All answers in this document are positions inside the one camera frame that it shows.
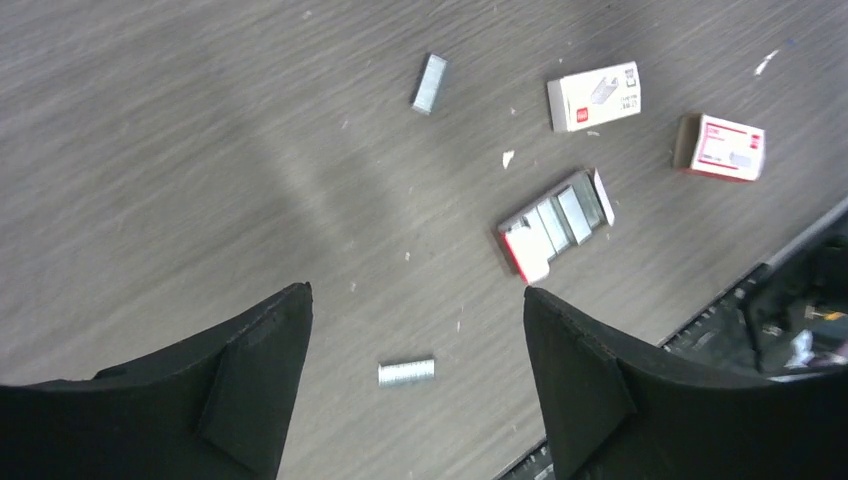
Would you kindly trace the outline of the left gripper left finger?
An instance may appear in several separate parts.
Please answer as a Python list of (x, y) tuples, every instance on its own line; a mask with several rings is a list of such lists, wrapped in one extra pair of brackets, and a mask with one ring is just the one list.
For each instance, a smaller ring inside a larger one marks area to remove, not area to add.
[(5, 479), (273, 479), (313, 324), (295, 283), (88, 380), (1, 389)]

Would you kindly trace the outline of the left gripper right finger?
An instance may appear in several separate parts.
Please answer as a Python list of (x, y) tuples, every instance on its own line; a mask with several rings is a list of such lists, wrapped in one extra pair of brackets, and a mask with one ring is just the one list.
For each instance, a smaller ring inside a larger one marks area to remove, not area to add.
[(558, 479), (843, 479), (847, 372), (699, 364), (529, 287), (523, 322)]

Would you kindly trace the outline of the staple tray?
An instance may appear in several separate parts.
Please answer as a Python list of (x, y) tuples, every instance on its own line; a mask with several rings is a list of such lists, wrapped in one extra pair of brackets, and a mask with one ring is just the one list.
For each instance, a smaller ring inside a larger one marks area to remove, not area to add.
[(496, 231), (527, 285), (546, 279), (551, 263), (614, 225), (612, 202), (597, 169), (578, 170), (519, 208)]

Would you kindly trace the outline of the grey staple strip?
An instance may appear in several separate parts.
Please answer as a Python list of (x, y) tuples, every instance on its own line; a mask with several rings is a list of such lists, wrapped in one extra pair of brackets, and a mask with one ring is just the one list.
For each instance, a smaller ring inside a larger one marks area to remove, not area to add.
[(377, 382), (380, 387), (390, 387), (432, 380), (435, 366), (434, 358), (379, 364)]
[(414, 111), (423, 115), (430, 115), (433, 112), (447, 68), (446, 59), (435, 53), (428, 54), (412, 96), (411, 108)]

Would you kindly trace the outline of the white staple box sleeve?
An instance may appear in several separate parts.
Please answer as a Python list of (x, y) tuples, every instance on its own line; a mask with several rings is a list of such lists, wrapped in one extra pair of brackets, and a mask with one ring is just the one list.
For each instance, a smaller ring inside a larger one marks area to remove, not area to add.
[(641, 112), (635, 61), (567, 75), (547, 82), (554, 132), (576, 132)]

